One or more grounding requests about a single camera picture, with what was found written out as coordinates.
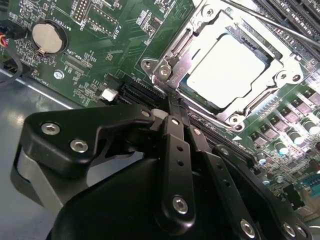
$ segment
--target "ram slot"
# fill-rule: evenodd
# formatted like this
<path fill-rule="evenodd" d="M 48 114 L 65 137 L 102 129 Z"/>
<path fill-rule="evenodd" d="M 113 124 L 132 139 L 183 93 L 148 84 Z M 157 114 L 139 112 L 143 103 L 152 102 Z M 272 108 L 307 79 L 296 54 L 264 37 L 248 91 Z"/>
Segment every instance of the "ram slot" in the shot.
<path fill-rule="evenodd" d="M 301 33 L 303 33 L 305 36 L 314 38 L 316 36 L 316 33 L 314 30 L 305 24 L 303 19 L 297 14 L 293 9 L 290 7 L 290 5 L 283 0 L 270 0 L 271 4 L 278 9 L 280 13 L 282 13 L 283 16 L 285 16 Z"/>
<path fill-rule="evenodd" d="M 320 33 L 320 24 L 306 11 L 296 0 L 287 0 L 292 9 L 299 13 L 305 21 L 314 29 L 315 34 Z"/>
<path fill-rule="evenodd" d="M 278 23 L 287 25 L 286 22 L 284 22 L 284 17 L 281 17 L 281 15 L 277 12 L 277 10 L 271 6 L 266 0 L 256 0 L 254 1 L 258 7 L 264 9 L 265 12 L 267 12 L 273 19 L 275 19 Z M 304 41 L 296 40 L 297 43 L 299 43 L 300 46 L 302 46 L 305 50 L 307 50 L 309 53 L 313 55 L 313 57 L 320 62 L 320 53 L 314 49 L 312 46 L 310 46 L 308 43 L 305 43 Z"/>
<path fill-rule="evenodd" d="M 320 22 L 320 4 L 314 0 L 302 0 L 303 5 Z"/>

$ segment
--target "motherboard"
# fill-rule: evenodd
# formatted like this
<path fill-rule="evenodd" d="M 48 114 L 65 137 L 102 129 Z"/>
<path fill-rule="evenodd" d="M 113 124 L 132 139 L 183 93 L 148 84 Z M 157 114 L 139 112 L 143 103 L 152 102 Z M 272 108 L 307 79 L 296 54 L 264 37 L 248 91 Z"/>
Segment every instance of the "motherboard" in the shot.
<path fill-rule="evenodd" d="M 320 39 L 317 0 L 236 2 Z M 27 29 L 8 45 L 36 81 L 88 108 L 156 108 L 174 90 L 276 196 L 320 197 L 320 51 L 307 42 L 219 0 L 11 0 L 8 19 Z"/>

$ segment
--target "green circuit board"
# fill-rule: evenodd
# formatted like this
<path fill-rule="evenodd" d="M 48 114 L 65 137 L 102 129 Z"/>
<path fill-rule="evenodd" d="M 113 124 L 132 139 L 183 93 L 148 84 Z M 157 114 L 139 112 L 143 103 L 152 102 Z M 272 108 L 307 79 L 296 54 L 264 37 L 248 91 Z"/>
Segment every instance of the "green circuit board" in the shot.
<path fill-rule="evenodd" d="M 262 4 L 268 1 L 252 2 Z M 315 1 L 303 3 L 307 7 L 311 6 L 311 10 L 320 9 Z M 259 8 L 262 5 L 257 6 L 255 10 L 262 14 L 272 13 Z M 285 6 L 288 9 L 278 7 L 284 15 L 288 13 L 288 6 Z M 8 8 L 9 20 L 30 31 L 37 23 L 54 21 L 65 31 L 67 46 L 58 54 L 40 56 L 35 51 L 31 32 L 26 38 L 10 40 L 9 46 L 16 50 L 25 65 L 34 69 L 32 78 L 84 107 L 95 107 L 101 99 L 97 91 L 110 76 L 116 79 L 129 77 L 132 81 L 151 87 L 149 77 L 140 67 L 141 59 L 158 59 L 194 10 L 192 0 L 11 0 Z M 308 134 L 302 127 L 302 123 L 310 119 L 320 125 L 317 115 L 320 112 L 319 105 L 304 96 L 310 89 L 320 93 L 320 63 L 303 44 L 272 26 L 265 26 L 282 39 L 288 48 L 300 54 L 304 81 L 298 85 L 285 85 L 259 105 L 245 120 L 246 127 L 241 132 L 219 128 L 197 115 L 191 117 L 244 152 L 254 156 L 264 153 L 268 159 L 263 167 L 271 180 L 272 190 L 277 194 L 286 184 L 299 185 L 301 180 L 314 174 L 308 164 L 310 159 L 320 161 L 320 151 L 315 150 L 315 144 L 320 142 L 320 135 Z M 273 52 L 273 46 L 269 46 L 269 50 Z M 55 77 L 57 70 L 64 73 L 63 79 Z M 189 91 L 185 85 L 180 86 L 180 89 L 192 99 L 206 105 L 203 98 Z M 311 109 L 309 113 L 301 113 L 292 106 L 297 98 L 307 104 Z M 298 116 L 295 122 L 281 117 L 280 112 L 285 108 L 290 108 Z M 266 138 L 267 143 L 264 145 L 254 142 L 251 135 L 260 133 L 264 125 L 270 126 L 270 120 L 274 116 L 288 125 L 288 131 L 298 130 L 304 138 L 303 144 L 293 144 L 288 139 L 288 131 L 278 131 L 278 136 Z M 276 151 L 274 145 L 279 141 L 289 148 L 288 154 L 280 155 Z M 277 183 L 277 176 L 284 177 L 285 182 Z"/>
<path fill-rule="evenodd" d="M 41 57 L 32 47 L 31 33 L 9 46 L 35 69 L 34 79 L 94 107 L 99 100 L 95 92 L 107 75 L 149 84 L 140 59 L 159 58 L 193 10 L 192 0 L 11 0 L 8 19 L 29 30 L 52 20 L 66 32 L 67 47 Z M 56 79 L 55 70 L 63 71 L 64 78 Z"/>

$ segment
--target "black plastic arm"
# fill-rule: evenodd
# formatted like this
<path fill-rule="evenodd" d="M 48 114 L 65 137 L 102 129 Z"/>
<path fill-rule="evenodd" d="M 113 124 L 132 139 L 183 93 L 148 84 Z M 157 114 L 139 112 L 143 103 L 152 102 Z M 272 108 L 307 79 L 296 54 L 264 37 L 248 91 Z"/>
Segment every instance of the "black plastic arm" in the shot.
<path fill-rule="evenodd" d="M 65 178 L 81 178 L 87 174 L 97 156 L 101 139 L 132 127 L 148 127 L 155 118 L 142 105 L 117 105 L 100 108 L 41 112 L 26 118 L 20 137 L 25 154 Z M 42 131 L 42 125 L 54 123 L 60 128 L 55 135 Z M 71 148 L 72 140 L 82 140 L 87 150 L 79 153 Z"/>

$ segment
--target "cpu socket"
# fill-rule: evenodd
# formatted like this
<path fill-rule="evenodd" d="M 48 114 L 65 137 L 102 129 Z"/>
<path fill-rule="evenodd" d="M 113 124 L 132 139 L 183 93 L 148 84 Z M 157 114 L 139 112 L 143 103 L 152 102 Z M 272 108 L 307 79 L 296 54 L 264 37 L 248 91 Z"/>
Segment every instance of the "cpu socket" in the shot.
<path fill-rule="evenodd" d="M 160 91 L 176 90 L 192 110 L 240 132 L 266 98 L 303 81 L 299 56 L 247 13 L 220 0 L 195 5 L 161 58 L 141 67 Z"/>

